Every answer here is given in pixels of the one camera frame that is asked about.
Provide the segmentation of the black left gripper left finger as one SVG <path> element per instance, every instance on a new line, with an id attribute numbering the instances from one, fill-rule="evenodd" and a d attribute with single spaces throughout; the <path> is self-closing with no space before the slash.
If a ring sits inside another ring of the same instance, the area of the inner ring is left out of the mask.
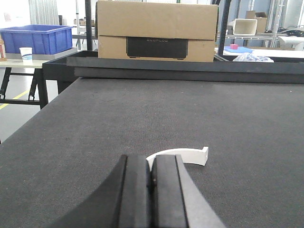
<path id="1" fill-rule="evenodd" d="M 51 228 L 148 228 L 150 172 L 144 156 L 122 155 L 106 179 Z"/>

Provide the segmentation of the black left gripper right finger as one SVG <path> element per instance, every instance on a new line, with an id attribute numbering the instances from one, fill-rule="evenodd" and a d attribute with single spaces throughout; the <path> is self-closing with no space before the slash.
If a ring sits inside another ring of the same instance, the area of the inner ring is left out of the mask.
<path id="1" fill-rule="evenodd" d="M 224 228 L 188 174 L 180 155 L 157 155 L 152 165 L 155 228 Z"/>

